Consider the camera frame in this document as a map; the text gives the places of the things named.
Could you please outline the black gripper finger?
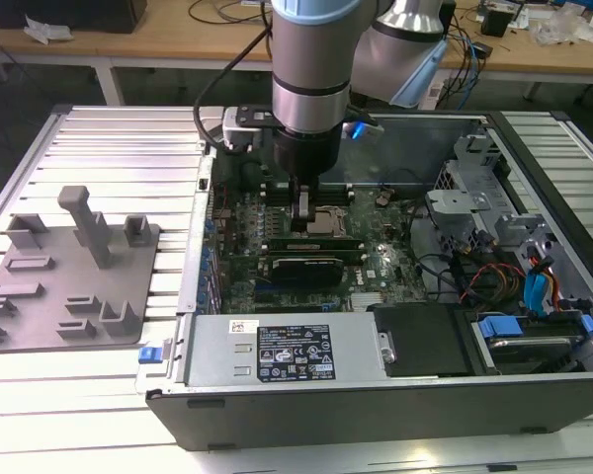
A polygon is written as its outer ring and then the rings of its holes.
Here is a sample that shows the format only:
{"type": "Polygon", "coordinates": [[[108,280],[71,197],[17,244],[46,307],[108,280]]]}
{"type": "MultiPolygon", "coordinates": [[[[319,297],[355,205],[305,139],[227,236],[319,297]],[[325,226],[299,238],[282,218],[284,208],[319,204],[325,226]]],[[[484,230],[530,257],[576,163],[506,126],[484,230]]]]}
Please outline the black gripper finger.
{"type": "Polygon", "coordinates": [[[292,190],[291,230],[304,232],[310,221],[310,195],[309,186],[296,186],[292,190]]]}

